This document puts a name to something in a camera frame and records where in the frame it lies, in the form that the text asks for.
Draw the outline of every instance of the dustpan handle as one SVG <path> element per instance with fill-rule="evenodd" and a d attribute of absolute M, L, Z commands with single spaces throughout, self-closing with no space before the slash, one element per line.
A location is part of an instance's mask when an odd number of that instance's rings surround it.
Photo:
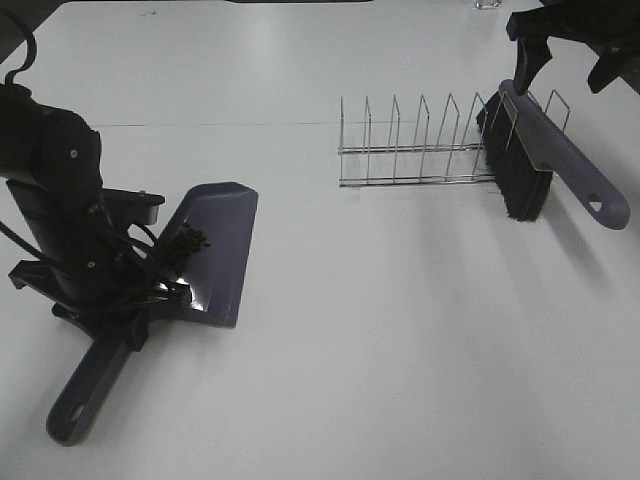
<path fill-rule="evenodd" d="M 528 95 L 516 95 L 512 80 L 504 80 L 499 91 L 508 97 L 503 97 L 502 104 L 511 121 L 516 122 L 515 132 L 534 168 L 558 173 L 593 218 L 605 227 L 623 229 L 631 210 L 607 177 Z"/>
<path fill-rule="evenodd" d="M 130 353 L 118 328 L 106 327 L 96 337 L 49 412 L 51 438 L 65 446 L 84 438 Z"/>

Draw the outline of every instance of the wire rack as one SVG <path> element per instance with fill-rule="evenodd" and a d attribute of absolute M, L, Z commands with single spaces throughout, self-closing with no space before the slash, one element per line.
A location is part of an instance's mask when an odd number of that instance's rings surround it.
<path fill-rule="evenodd" d="M 564 132 L 571 109 L 556 90 L 552 90 L 544 108 L 548 114 L 556 103 L 564 111 Z M 501 103 L 508 101 L 504 96 Z M 482 142 L 485 128 L 476 126 L 475 118 L 486 103 L 475 93 L 471 107 L 463 115 L 459 102 L 449 94 L 436 129 L 424 95 L 418 101 L 415 121 L 402 121 L 397 97 L 391 103 L 388 121 L 373 120 L 369 97 L 365 97 L 362 122 L 345 122 L 344 99 L 340 98 L 340 186 L 366 187 L 388 185 L 443 185 L 491 182 L 493 173 L 485 164 Z M 517 125 L 515 106 L 512 134 Z"/>
<path fill-rule="evenodd" d="M 502 0 L 474 0 L 473 6 L 478 10 L 498 8 L 502 5 Z"/>

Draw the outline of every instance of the black bristles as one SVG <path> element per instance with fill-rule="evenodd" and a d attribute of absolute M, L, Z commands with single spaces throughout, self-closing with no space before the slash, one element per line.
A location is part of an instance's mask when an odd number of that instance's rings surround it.
<path fill-rule="evenodd" d="M 487 166 L 495 175 L 509 217 L 521 222 L 536 220 L 553 174 L 533 168 L 517 133 L 512 133 L 513 123 L 499 93 L 491 97 L 476 121 L 482 132 Z"/>

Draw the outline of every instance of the white tabletop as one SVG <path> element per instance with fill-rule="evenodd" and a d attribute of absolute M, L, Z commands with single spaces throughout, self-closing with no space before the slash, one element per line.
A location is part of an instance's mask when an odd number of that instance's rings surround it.
<path fill-rule="evenodd" d="M 504 25 L 537 2 L 469 3 L 71 3 L 38 29 L 18 79 L 96 126 L 107 186 L 167 197 L 156 231 L 197 183 L 236 180 L 260 202 L 237 329 L 158 324 L 76 447 L 44 422 L 89 340 L 4 283 L 0 478 L 637 478 L 626 84 L 591 95 L 595 55 L 552 41 L 533 87 L 572 105 L 569 135 L 629 200 L 624 231 L 558 179 L 535 224 L 506 218 L 491 185 L 337 187 L 341 95 L 355 120 L 365 94 L 386 117 L 392 94 L 437 109 L 512 73 Z M 8 272 L 24 255 L 4 245 Z"/>

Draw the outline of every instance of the gray plastic handle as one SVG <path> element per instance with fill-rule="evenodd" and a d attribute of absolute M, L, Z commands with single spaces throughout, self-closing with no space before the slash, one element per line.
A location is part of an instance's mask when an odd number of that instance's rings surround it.
<path fill-rule="evenodd" d="M 626 227 L 631 209 L 607 177 L 528 95 L 516 95 L 512 80 L 504 80 L 499 91 L 509 98 L 503 105 L 511 121 L 517 115 L 515 131 L 534 168 L 558 173 L 587 212 L 605 227 L 614 230 Z"/>

